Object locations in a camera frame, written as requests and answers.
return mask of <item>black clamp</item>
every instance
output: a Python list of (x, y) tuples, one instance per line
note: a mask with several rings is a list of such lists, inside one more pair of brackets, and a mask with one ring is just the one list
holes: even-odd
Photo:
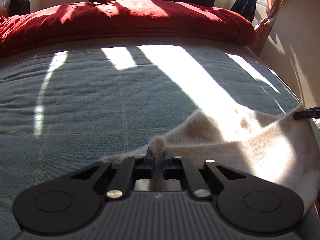
[(311, 119), (311, 118), (320, 118), (320, 107), (313, 107), (308, 108), (305, 111), (302, 112), (296, 112), (293, 114), (294, 120), (300, 120), (300, 119)]

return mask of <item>curtain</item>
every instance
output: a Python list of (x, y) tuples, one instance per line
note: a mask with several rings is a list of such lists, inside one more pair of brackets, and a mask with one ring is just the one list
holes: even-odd
[(257, 39), (255, 45), (259, 45), (266, 31), (270, 31), (278, 14), (282, 0), (267, 0), (267, 17), (262, 19), (255, 27)]

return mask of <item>circular pad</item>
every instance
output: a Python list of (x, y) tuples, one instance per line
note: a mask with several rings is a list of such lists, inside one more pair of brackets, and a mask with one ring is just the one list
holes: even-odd
[(244, 197), (247, 207), (256, 212), (271, 212), (281, 205), (280, 198), (266, 191), (254, 191)]
[(44, 212), (60, 212), (72, 204), (72, 196), (62, 191), (46, 192), (36, 199), (36, 206)]

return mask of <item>red pillow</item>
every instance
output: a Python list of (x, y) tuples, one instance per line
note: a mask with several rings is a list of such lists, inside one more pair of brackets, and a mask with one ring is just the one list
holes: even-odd
[(103, 37), (167, 36), (251, 45), (253, 26), (221, 8), (159, 0), (61, 4), (23, 16), (0, 17), (0, 57), (43, 45)]

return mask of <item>backpack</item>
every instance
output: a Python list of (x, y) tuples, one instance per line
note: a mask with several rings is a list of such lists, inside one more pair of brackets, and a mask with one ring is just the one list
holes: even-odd
[(25, 15), (30, 13), (29, 0), (10, 0), (9, 17), (14, 15)]

